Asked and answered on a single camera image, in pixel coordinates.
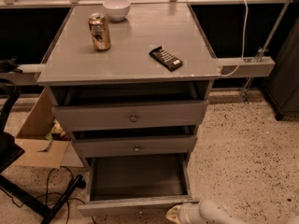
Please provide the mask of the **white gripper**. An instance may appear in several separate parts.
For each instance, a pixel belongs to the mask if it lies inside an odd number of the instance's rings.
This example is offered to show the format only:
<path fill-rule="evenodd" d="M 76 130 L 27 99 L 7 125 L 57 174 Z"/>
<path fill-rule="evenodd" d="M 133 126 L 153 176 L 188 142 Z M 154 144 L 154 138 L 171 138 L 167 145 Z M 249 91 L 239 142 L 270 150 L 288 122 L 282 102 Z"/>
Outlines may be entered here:
<path fill-rule="evenodd" d="M 166 212 L 165 217 L 174 224 L 200 224 L 199 204 L 175 205 Z"/>

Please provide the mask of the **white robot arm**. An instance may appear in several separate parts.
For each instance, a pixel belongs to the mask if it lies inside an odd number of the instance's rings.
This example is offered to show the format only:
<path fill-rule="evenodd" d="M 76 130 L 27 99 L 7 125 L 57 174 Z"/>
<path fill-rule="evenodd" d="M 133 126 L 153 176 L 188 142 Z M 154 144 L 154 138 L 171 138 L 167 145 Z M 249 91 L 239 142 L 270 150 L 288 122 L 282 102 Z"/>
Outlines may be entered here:
<path fill-rule="evenodd" d="M 166 212 L 165 217 L 174 224 L 249 224 L 212 200 L 177 204 Z"/>

